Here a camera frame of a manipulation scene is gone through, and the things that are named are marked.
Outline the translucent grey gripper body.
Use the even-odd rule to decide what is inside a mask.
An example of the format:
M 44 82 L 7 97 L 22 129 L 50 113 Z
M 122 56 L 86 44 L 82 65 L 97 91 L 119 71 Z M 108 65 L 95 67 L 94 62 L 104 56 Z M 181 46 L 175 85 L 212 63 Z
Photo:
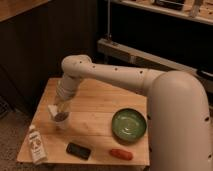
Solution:
M 70 101 L 63 100 L 58 95 L 54 98 L 54 106 L 56 107 L 57 115 L 68 115 L 70 113 Z

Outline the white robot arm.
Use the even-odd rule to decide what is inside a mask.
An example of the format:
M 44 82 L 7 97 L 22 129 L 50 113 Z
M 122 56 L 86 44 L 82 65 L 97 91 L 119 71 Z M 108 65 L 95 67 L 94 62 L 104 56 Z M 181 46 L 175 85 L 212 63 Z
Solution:
M 62 60 L 55 103 L 72 99 L 82 79 L 92 78 L 147 98 L 150 171 L 213 171 L 207 94 L 183 71 L 94 64 L 87 55 Z

